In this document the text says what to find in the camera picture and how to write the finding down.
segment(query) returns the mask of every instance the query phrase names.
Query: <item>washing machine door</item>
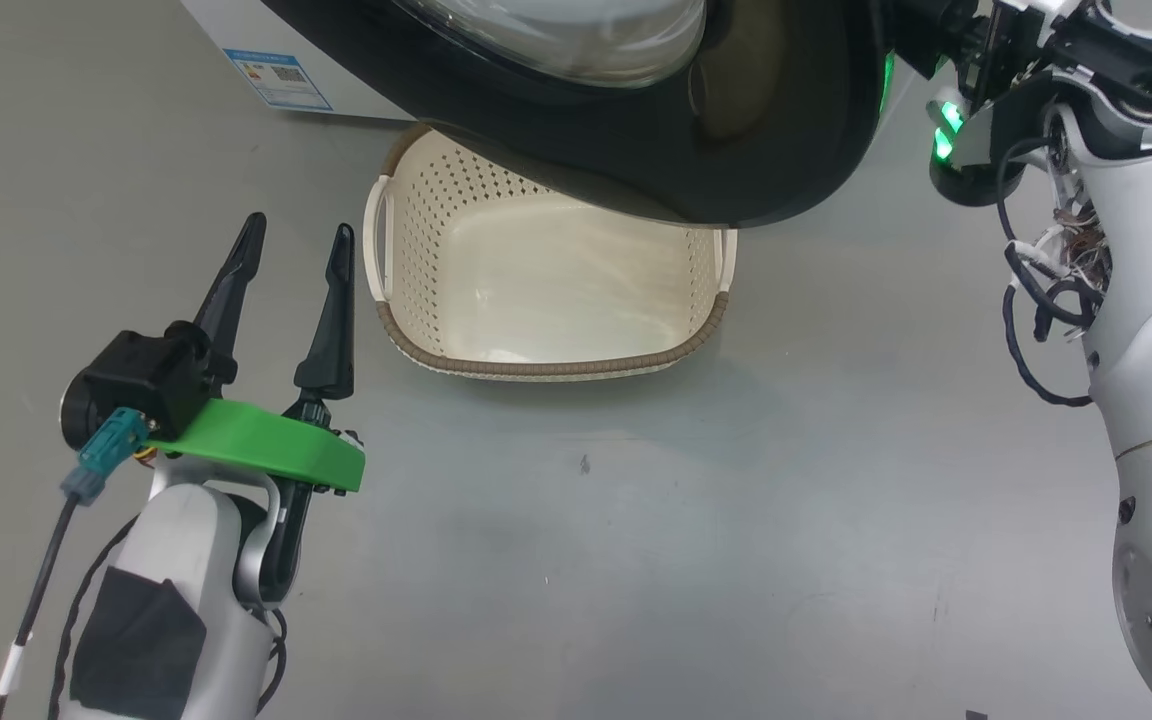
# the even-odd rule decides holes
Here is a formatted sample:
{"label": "washing machine door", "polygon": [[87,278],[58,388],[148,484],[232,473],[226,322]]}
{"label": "washing machine door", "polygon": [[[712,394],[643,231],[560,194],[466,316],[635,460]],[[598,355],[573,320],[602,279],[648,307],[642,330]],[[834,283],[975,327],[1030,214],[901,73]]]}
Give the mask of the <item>washing machine door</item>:
{"label": "washing machine door", "polygon": [[878,0],[263,1],[439,132],[667,222],[811,209],[882,100]]}

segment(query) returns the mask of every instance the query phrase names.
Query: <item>beige plastic basket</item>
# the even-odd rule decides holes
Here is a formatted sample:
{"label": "beige plastic basket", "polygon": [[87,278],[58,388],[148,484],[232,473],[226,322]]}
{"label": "beige plastic basket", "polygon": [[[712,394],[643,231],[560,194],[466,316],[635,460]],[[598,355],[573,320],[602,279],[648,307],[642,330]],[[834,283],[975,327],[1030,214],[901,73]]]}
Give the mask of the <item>beige plastic basket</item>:
{"label": "beige plastic basket", "polygon": [[371,188],[362,256],[412,361],[494,381],[655,372],[712,336],[736,232],[574,200],[417,126]]}

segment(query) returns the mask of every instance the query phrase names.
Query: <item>white basket handle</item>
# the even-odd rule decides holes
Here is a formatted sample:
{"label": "white basket handle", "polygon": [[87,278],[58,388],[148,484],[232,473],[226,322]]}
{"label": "white basket handle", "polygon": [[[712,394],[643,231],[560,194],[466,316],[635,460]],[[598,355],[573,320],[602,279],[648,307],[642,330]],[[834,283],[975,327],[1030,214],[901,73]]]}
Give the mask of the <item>white basket handle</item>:
{"label": "white basket handle", "polygon": [[[371,297],[376,302],[389,302],[393,295],[393,250],[394,247],[394,199],[385,187],[389,183],[389,176],[376,179],[371,185],[371,194],[367,195],[367,209],[362,214],[362,267],[367,273],[367,287],[371,288]],[[380,228],[380,200],[385,200],[385,227]],[[376,243],[380,242],[379,234],[385,236],[385,272],[380,272],[380,260],[376,256]]]}
{"label": "white basket handle", "polygon": [[718,291],[732,289],[732,278],[736,274],[736,228],[714,232],[714,255],[718,272]]}

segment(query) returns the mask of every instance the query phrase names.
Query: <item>qr code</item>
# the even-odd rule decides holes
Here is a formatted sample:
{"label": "qr code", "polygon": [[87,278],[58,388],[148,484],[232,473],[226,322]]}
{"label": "qr code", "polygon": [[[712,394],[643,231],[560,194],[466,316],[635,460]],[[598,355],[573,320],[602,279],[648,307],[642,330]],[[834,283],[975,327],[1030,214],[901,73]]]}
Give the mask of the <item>qr code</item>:
{"label": "qr code", "polygon": [[280,68],[278,65],[271,65],[270,69],[273,69],[275,76],[282,82],[306,82],[305,76],[302,76],[301,70],[296,68]]}

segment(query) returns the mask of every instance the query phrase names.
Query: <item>green light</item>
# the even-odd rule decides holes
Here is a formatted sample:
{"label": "green light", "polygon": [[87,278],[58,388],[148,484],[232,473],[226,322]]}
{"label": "green light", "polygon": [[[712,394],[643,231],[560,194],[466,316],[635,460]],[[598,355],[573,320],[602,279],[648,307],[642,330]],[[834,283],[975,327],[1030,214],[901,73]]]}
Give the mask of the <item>green light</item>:
{"label": "green light", "polygon": [[935,129],[935,158],[941,161],[947,161],[950,159],[950,154],[954,152],[954,141],[950,141],[945,135],[942,129]]}
{"label": "green light", "polygon": [[960,129],[963,128],[963,123],[965,123],[963,113],[961,113],[954,104],[946,103],[946,105],[941,105],[941,114],[945,115],[947,122],[950,123],[950,128],[954,128],[954,132],[958,132]]}
{"label": "green light", "polygon": [[892,74],[896,71],[896,51],[887,54],[887,67],[882,69],[882,99],[878,101],[878,114],[887,109],[887,94],[892,91]]}

